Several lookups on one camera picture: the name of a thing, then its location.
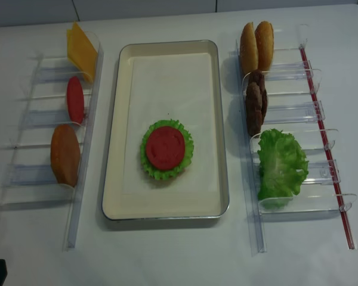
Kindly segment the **yellow cheese slice back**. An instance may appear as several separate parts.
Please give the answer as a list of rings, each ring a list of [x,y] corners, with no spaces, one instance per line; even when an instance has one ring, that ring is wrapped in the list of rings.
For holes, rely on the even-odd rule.
[[[72,59],[71,51],[70,51],[70,37],[71,37],[71,34],[72,34],[72,29],[67,29],[66,30],[67,58],[75,66],[76,64],[75,64],[74,60]]]

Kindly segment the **cream rectangular metal tray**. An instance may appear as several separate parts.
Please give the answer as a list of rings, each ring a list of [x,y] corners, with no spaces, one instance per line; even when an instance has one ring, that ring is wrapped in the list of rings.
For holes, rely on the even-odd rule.
[[[181,123],[190,165],[157,180],[141,164],[143,136]],[[229,206],[218,48],[209,40],[125,46],[118,61],[101,208],[109,220],[207,219]]]

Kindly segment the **clear acrylic rack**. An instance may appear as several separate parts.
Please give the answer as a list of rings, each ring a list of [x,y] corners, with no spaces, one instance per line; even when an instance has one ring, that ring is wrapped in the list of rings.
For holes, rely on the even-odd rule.
[[[318,94],[322,71],[313,68],[307,57],[307,33],[305,24],[276,30],[272,65],[263,74],[268,107],[261,130],[277,129],[291,134],[308,161],[308,174],[297,195],[258,198],[261,134],[248,133],[246,90],[249,77],[241,69],[239,39],[234,40],[229,53],[229,75],[235,89],[232,106],[236,110],[230,121],[239,138],[245,210],[253,253],[267,250],[269,234],[265,226],[280,223],[293,227],[303,238],[311,238],[314,230],[307,229],[305,222],[322,221],[328,226],[338,222],[346,246],[350,250],[356,247],[348,211],[357,195],[341,187],[342,164],[337,159],[342,148],[341,137],[335,126],[325,123],[324,104]]]
[[[0,111],[0,220],[4,208],[68,205],[66,249],[76,243],[104,57],[98,37],[92,32],[87,37],[98,53],[93,83],[66,56],[40,53],[31,58],[31,74],[20,78],[20,95]],[[73,76],[84,94],[81,124],[72,122],[67,110],[66,89]],[[75,187],[58,183],[50,163],[51,138],[63,124],[75,130],[79,142]]]

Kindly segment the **bun half left of pair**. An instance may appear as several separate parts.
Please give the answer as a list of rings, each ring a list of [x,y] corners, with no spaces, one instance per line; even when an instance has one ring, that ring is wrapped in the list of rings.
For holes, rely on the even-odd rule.
[[[245,25],[240,36],[240,65],[244,74],[258,68],[258,49],[253,22]]]

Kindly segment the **white paper tray liner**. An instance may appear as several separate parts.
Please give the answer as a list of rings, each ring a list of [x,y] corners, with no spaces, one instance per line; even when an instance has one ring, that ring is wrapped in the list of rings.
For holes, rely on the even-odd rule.
[[[218,190],[214,93],[211,56],[207,53],[137,57],[134,60],[128,114],[125,194],[158,191]],[[179,120],[194,141],[192,162],[172,180],[151,178],[140,163],[140,144],[158,120]]]

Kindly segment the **brown meat patty front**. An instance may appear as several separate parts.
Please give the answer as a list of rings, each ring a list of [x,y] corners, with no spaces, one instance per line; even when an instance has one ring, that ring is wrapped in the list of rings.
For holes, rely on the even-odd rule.
[[[261,132],[263,123],[262,97],[260,87],[255,82],[250,83],[246,89],[245,106],[248,134],[254,136]]]

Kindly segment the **orange-brown bun half left rack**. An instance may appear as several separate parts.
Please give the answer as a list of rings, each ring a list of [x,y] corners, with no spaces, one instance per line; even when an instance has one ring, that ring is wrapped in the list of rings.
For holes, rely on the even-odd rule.
[[[68,124],[58,125],[51,138],[51,168],[60,184],[75,187],[78,181],[80,148],[75,130]]]

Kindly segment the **yellow cheese slice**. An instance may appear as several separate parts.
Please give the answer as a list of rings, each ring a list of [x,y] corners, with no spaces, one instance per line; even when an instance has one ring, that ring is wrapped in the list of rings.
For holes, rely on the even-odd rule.
[[[67,58],[75,66],[76,64],[75,64],[74,60],[72,59],[71,51],[70,51],[70,37],[71,37],[71,34],[72,34],[72,29],[67,29],[66,30]]]
[[[77,22],[72,25],[70,37],[70,51],[75,67],[84,72],[84,79],[93,83],[98,53]]]

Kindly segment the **bun half of pair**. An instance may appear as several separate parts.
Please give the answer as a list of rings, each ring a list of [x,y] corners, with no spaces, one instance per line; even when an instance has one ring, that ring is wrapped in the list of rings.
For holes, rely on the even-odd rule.
[[[274,31],[268,21],[262,21],[255,30],[258,49],[258,69],[269,70],[274,53]]]
[[[240,36],[240,65],[244,74],[258,68],[258,49],[253,22],[245,25]]]

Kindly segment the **clear acrylic rack right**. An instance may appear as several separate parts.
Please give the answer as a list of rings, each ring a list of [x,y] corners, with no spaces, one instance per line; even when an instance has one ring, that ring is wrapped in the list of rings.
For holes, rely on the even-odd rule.
[[[232,106],[236,110],[230,121],[239,138],[245,210],[253,253],[267,250],[269,234],[265,226],[280,223],[293,227],[303,238],[311,238],[314,230],[307,229],[305,222],[322,221],[328,226],[338,222],[346,246],[350,250],[356,247],[348,211],[357,195],[341,187],[342,164],[337,159],[342,148],[341,137],[335,126],[325,123],[324,104],[318,94],[322,71],[313,68],[307,57],[307,33],[305,24],[276,30],[272,65],[263,74],[268,107],[261,130],[277,129],[291,134],[308,161],[308,174],[297,195],[258,198],[261,134],[248,133],[246,90],[249,77],[241,69],[239,39],[234,40],[229,53],[229,75],[235,89]]]

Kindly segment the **brown meat patty back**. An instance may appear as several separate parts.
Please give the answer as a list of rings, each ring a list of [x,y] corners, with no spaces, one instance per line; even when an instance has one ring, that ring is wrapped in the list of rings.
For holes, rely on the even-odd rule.
[[[261,99],[262,99],[262,107],[261,107],[261,114],[262,114],[262,123],[264,123],[264,119],[267,112],[268,106],[268,98],[267,98],[267,91],[265,87],[265,77],[260,70],[254,70],[250,73],[248,83],[256,83],[261,92]]]

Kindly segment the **green lettuce leaf in rack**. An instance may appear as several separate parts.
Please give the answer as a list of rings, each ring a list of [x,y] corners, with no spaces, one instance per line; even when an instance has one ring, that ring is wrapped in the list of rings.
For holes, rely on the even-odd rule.
[[[258,200],[266,210],[282,209],[301,191],[308,175],[307,156],[293,134],[277,129],[262,132],[258,145]]]

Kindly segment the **green lettuce leaf on tray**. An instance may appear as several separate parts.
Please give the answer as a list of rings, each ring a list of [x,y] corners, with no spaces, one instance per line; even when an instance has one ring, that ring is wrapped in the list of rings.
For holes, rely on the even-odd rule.
[[[162,126],[170,126],[173,128],[178,129],[182,135],[184,136],[184,143],[185,143],[185,153],[183,161],[176,167],[171,170],[158,170],[157,168],[153,167],[153,165],[148,161],[145,147],[147,143],[147,139],[149,135],[157,128]],[[186,167],[188,167],[192,162],[194,152],[194,142],[192,139],[192,135],[188,130],[185,129],[184,125],[180,123],[178,120],[159,120],[154,124],[150,125],[146,133],[143,135],[141,145],[140,145],[140,162],[142,169],[153,179],[155,180],[169,180],[177,177],[180,173],[182,173]]]

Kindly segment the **yellow cheese slice front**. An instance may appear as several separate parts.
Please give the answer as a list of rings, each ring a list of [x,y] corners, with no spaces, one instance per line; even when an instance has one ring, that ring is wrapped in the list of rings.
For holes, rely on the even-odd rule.
[[[93,83],[98,53],[77,22],[72,25],[70,37],[70,51],[75,67],[84,72],[84,79]]]

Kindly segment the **brown meat patty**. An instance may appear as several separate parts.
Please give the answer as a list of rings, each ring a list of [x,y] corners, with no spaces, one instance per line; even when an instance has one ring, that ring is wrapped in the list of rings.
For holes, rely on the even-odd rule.
[[[262,97],[260,87],[255,82],[250,83],[246,89],[245,106],[248,134],[254,136],[261,132],[263,123]]]
[[[264,119],[267,112],[268,106],[268,98],[267,98],[267,91],[265,87],[265,77],[260,70],[254,70],[250,73],[248,83],[256,83],[261,92],[261,99],[262,99],[262,107],[261,107],[261,114],[262,114],[262,123],[264,123]]]

